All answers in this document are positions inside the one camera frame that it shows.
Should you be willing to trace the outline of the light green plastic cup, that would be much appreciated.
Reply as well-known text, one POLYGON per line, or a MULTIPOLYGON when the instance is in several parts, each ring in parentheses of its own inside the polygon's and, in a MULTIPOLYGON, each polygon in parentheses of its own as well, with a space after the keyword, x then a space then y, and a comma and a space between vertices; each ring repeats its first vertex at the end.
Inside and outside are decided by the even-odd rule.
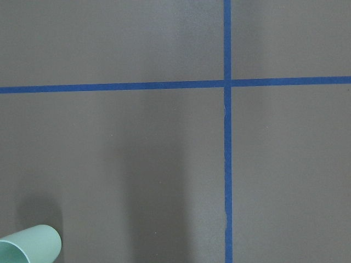
POLYGON ((37 225, 1 238, 1 262, 54 262, 61 246, 54 228, 37 225))

